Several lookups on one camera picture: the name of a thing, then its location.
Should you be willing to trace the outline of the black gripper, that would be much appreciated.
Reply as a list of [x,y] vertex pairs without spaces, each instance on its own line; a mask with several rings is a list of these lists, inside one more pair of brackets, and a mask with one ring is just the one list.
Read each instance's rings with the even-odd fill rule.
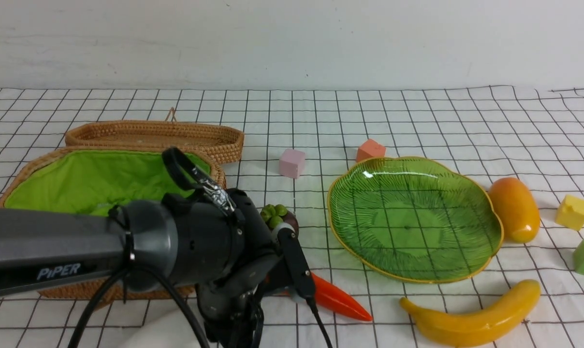
[[268,277],[283,270],[283,256],[262,255],[227,278],[196,286],[198,311],[209,342],[221,348],[258,348],[263,338],[263,297]]

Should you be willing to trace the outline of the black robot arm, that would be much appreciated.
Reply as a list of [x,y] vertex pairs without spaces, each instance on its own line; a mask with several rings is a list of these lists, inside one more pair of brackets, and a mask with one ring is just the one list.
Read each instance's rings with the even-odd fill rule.
[[199,346],[256,348],[265,279],[282,262],[249,196],[228,189],[233,212],[197,194],[115,206],[108,216],[0,208],[0,297],[104,279],[70,347],[109,289],[162,288],[181,308]]

